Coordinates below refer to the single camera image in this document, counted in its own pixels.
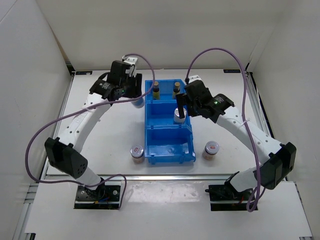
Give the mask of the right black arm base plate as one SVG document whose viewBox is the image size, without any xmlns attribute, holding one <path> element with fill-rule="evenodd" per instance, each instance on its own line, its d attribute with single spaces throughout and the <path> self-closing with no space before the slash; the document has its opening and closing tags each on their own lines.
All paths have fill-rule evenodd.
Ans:
<svg viewBox="0 0 320 240">
<path fill-rule="evenodd" d="M 256 203 L 257 183 L 246 183 L 234 179 L 210 180 L 204 190 L 210 201 L 212 211 L 247 211 L 258 209 Z"/>
</svg>

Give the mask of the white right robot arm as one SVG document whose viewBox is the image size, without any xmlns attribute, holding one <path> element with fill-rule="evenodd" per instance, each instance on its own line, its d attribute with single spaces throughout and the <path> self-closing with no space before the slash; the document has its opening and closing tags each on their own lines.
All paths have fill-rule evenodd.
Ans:
<svg viewBox="0 0 320 240">
<path fill-rule="evenodd" d="M 230 200 L 255 187 L 273 190 L 294 168 L 297 148 L 268 136 L 255 124 L 243 118 L 234 102 L 224 94 L 212 96 L 200 79 L 184 87 L 176 96 L 180 113 L 201 116 L 224 128 L 244 144 L 257 159 L 255 167 L 236 172 L 224 183 L 224 193 Z"/>
</svg>

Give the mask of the yellow-label small brown bottle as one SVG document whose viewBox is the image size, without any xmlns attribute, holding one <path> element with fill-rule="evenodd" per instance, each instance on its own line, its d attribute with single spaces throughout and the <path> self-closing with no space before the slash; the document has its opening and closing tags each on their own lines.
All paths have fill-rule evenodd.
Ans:
<svg viewBox="0 0 320 240">
<path fill-rule="evenodd" d="M 180 87 L 181 87 L 180 82 L 176 81 L 173 85 L 172 99 L 175 99 L 176 96 L 180 94 Z"/>
<path fill-rule="evenodd" d="M 159 88 L 159 83 L 157 81 L 154 82 L 154 85 L 152 88 L 152 99 L 153 100 L 160 99 L 160 88 Z"/>
</svg>

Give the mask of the blue-label silver-lid shaker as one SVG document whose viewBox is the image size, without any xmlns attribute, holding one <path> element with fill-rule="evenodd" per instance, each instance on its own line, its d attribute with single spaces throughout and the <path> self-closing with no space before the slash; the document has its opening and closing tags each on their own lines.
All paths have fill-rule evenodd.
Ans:
<svg viewBox="0 0 320 240">
<path fill-rule="evenodd" d="M 183 108 L 183 113 L 184 113 L 184 117 L 180 118 L 179 109 L 176 108 L 174 110 L 174 115 L 173 115 L 173 123 L 174 124 L 182 125 L 185 123 L 185 121 L 187 119 L 187 110 L 185 108 Z"/>
<path fill-rule="evenodd" d="M 143 97 L 141 97 L 135 101 L 132 101 L 131 103 L 135 108 L 140 109 L 145 105 L 145 100 Z"/>
</svg>

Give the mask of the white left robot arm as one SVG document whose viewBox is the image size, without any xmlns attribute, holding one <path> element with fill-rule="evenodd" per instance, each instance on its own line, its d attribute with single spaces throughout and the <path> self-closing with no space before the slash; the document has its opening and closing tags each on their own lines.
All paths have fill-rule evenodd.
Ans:
<svg viewBox="0 0 320 240">
<path fill-rule="evenodd" d="M 103 73 L 89 89 L 82 105 L 84 112 L 77 114 L 56 138 L 49 137 L 44 143 L 49 164 L 83 184 L 86 194 L 95 201 L 106 198 L 107 190 L 103 178 L 89 168 L 81 151 L 89 134 L 114 101 L 142 95 L 142 75 L 136 73 L 137 61 L 136 57 L 113 61 L 110 71 Z"/>
</svg>

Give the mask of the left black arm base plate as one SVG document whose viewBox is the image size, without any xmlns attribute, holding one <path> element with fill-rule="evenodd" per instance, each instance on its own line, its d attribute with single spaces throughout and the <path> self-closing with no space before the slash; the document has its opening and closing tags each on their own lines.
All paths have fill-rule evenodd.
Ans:
<svg viewBox="0 0 320 240">
<path fill-rule="evenodd" d="M 102 184 L 94 190 L 78 186 L 73 208 L 78 210 L 118 210 L 121 205 L 121 190 L 120 183 Z"/>
</svg>

